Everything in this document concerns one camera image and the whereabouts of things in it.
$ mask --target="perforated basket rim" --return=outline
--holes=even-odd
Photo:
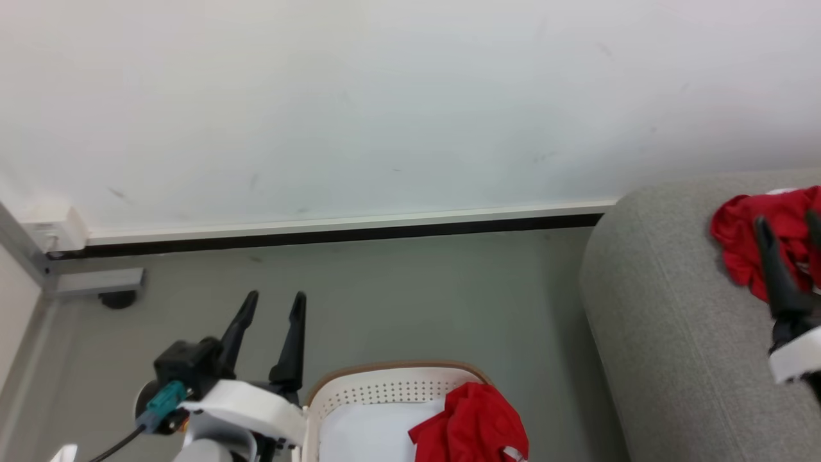
[[[311,389],[308,394],[308,399],[305,401],[305,405],[310,407],[311,403],[314,402],[314,397],[317,393],[319,393],[322,387],[327,385],[330,381],[338,379],[339,377],[350,376],[352,374],[359,374],[362,372],[384,371],[388,369],[413,369],[416,367],[448,367],[453,369],[461,369],[462,371],[469,372],[478,377],[482,383],[493,385],[484,372],[480,371],[476,366],[468,363],[460,363],[458,361],[388,361],[386,363],[370,363],[363,364],[361,366],[345,367],[343,369],[337,369],[334,372],[325,374],[325,376],[319,379],[316,385],[314,385]]]

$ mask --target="black caster wheel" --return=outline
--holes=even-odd
[[[97,296],[104,306],[112,310],[122,310],[134,304],[137,299],[136,290],[124,290],[122,292],[101,293]]]

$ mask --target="gray floor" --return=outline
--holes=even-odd
[[[259,306],[237,365],[263,380],[297,290],[308,294],[305,389],[340,367],[453,359],[485,371],[518,409],[530,460],[628,460],[580,306],[588,229],[487,233],[78,261],[67,270],[145,266],[144,297],[123,311],[67,303],[77,323],[35,460],[64,442],[78,460],[133,427],[135,393],[178,339],[222,334],[245,294]],[[140,437],[114,462],[171,460],[178,437]]]

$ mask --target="teal connector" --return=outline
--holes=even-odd
[[[143,433],[154,433],[159,424],[188,396],[186,387],[181,381],[172,381],[164,386],[145,407],[137,418],[136,425],[145,426]]]

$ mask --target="black cable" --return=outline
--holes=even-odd
[[[100,462],[101,460],[106,460],[111,454],[122,449],[123,446],[127,445],[128,443],[132,442],[134,438],[137,438],[142,432],[145,430],[145,425],[140,425],[137,427],[131,434],[122,439],[122,441],[118,442],[116,445],[111,446],[111,449],[105,451],[101,455],[94,457],[90,462]]]

